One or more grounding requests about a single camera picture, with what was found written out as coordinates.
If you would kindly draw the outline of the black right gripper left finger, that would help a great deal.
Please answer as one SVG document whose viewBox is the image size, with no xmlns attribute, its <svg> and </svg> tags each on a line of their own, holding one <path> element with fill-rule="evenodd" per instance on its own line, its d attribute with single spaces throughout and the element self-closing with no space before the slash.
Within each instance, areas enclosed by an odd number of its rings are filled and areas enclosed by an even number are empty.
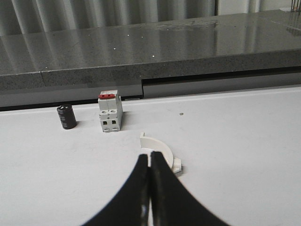
<svg viewBox="0 0 301 226">
<path fill-rule="evenodd" d="M 110 202 L 85 226 L 147 226 L 149 216 L 148 155 L 141 154 L 130 176 Z"/>
</svg>

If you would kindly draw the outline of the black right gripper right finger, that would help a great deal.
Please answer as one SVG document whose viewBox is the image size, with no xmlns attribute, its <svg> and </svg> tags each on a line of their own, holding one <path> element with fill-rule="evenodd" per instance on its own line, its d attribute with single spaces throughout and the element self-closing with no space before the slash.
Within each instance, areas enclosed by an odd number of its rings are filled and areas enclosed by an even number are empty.
<svg viewBox="0 0 301 226">
<path fill-rule="evenodd" d="M 151 204 L 155 226 L 226 226 L 199 203 L 169 168 L 161 152 L 151 155 Z"/>
</svg>

